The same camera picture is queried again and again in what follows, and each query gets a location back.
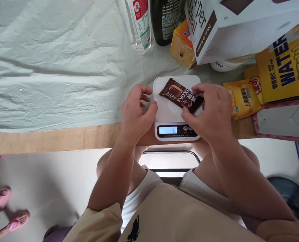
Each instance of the chair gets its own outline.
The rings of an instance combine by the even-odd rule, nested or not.
[[[187,151],[187,150],[181,150],[181,151],[145,151],[142,153],[142,155],[154,155],[154,154],[191,154],[194,156],[194,158],[197,160],[198,164],[201,163],[199,157],[196,155],[196,153],[192,151]],[[187,172],[192,168],[167,168],[167,169],[150,169],[151,171],[154,172]],[[176,185],[179,186],[182,177],[161,177],[162,181],[164,183],[170,184],[170,185]]]

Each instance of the knee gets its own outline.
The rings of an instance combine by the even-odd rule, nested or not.
[[[100,174],[103,171],[103,168],[105,167],[105,164],[107,162],[107,159],[110,155],[110,153],[112,152],[112,149],[107,151],[98,161],[97,163],[97,169],[96,169],[96,173],[97,173],[97,178],[99,178]]]
[[[247,154],[247,156],[251,159],[251,161],[255,164],[255,166],[260,170],[260,164],[257,156],[254,152],[252,152],[250,149],[248,149],[245,146],[242,146],[244,152]]]

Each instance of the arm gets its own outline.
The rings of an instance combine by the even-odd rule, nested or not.
[[[197,117],[183,110],[183,119],[212,149],[222,187],[228,199],[246,216],[260,220],[294,220],[276,189],[260,173],[231,131],[231,96],[214,84],[198,84],[194,93],[203,93],[204,111]]]
[[[145,107],[141,100],[150,101],[144,94],[151,93],[148,86],[141,84],[130,91],[123,104],[121,132],[92,190],[88,208],[101,211],[116,202],[123,208],[131,182],[135,146],[140,137],[150,129],[158,109],[155,101],[151,102],[146,113],[141,109]]]

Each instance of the digital display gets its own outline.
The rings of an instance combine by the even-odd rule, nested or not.
[[[176,126],[174,127],[159,127],[159,133],[160,134],[176,134],[177,133],[177,128]]]

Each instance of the yellow cardboard box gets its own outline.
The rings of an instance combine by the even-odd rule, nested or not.
[[[170,55],[187,70],[197,62],[194,55],[193,45],[190,40],[190,31],[187,20],[174,30]]]
[[[260,78],[257,65],[252,65],[251,67],[244,70],[244,78],[249,79],[249,82],[253,84],[254,90],[257,94],[258,100],[261,105],[264,104],[263,93],[260,85]]]
[[[256,55],[265,103],[299,96],[299,24]]]

